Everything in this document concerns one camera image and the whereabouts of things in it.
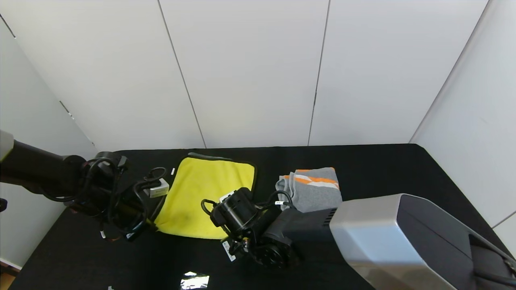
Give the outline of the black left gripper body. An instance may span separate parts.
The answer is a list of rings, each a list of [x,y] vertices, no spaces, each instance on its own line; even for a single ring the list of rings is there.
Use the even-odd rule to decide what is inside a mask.
[[[127,195],[114,205],[114,227],[122,238],[132,242],[146,229],[146,219],[152,219],[154,204],[146,195]]]

